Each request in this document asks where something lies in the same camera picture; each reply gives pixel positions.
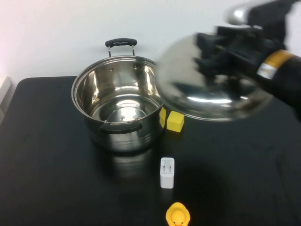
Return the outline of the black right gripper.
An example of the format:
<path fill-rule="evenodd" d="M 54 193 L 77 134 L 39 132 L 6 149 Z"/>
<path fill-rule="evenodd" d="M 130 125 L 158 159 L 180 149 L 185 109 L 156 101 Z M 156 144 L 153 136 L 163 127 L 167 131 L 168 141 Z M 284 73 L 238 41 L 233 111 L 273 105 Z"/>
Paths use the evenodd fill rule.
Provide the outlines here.
<path fill-rule="evenodd" d="M 215 46 L 226 38 L 225 52 L 231 56 L 233 67 L 245 72 L 255 71 L 273 52 L 284 48 L 284 26 L 268 25 L 266 27 L 222 27 L 217 28 L 217 35 L 198 33 L 196 46 L 202 58 L 194 58 L 198 71 L 204 76 L 224 74 L 227 59 L 212 59 Z"/>

